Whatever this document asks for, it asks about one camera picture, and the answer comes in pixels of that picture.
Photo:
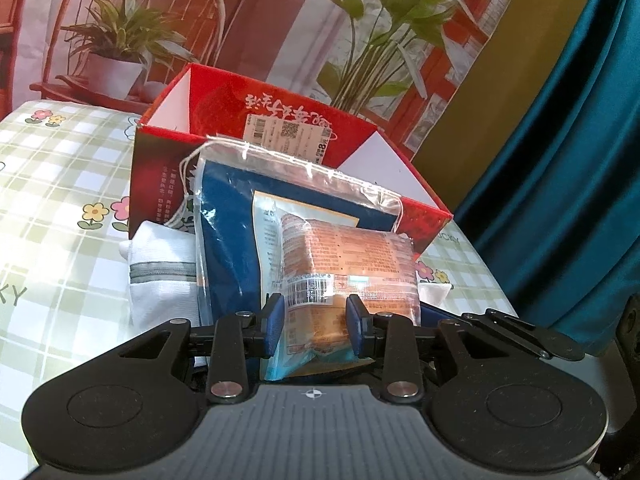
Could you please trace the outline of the orange snack packet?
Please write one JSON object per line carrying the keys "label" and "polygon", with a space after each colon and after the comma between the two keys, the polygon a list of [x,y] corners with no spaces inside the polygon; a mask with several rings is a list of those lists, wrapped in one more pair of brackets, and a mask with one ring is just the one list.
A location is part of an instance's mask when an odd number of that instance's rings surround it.
{"label": "orange snack packet", "polygon": [[262,366],[270,382],[360,365],[346,325],[346,299],[359,296],[371,313],[390,312],[420,324],[421,309],[408,236],[369,230],[344,214],[264,192],[252,203],[260,292],[278,292],[285,321],[273,356]]}

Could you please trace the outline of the printed room backdrop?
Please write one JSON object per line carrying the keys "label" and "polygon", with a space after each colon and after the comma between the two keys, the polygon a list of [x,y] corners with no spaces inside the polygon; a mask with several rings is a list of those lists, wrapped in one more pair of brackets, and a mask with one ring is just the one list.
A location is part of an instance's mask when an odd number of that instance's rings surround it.
{"label": "printed room backdrop", "polygon": [[511,0],[1,0],[1,109],[142,112],[188,61],[373,122],[414,155]]}

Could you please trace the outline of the clear bag with blue cloth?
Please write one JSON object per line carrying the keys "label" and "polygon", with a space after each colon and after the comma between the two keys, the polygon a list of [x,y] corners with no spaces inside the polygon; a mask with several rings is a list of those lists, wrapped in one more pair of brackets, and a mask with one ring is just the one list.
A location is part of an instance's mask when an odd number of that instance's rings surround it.
{"label": "clear bag with blue cloth", "polygon": [[218,136],[188,156],[202,325],[257,312],[281,279],[282,218],[393,232],[399,194],[341,171]]}

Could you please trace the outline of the red cardboard box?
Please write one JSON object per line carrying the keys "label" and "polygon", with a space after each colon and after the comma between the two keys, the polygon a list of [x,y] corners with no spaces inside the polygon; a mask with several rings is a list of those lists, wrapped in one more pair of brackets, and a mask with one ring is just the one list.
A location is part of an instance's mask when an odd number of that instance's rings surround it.
{"label": "red cardboard box", "polygon": [[179,164],[212,136],[230,136],[381,185],[401,196],[401,232],[422,254],[452,218],[400,148],[367,122],[236,73],[187,65],[142,115],[134,135],[128,232],[167,222],[184,193]]}

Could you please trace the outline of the teal curtain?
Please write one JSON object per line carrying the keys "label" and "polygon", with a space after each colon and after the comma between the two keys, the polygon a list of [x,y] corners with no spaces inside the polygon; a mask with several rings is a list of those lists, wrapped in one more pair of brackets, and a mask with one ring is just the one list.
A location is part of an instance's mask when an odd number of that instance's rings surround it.
{"label": "teal curtain", "polygon": [[591,354],[639,290],[639,0],[588,0],[456,212],[521,318]]}

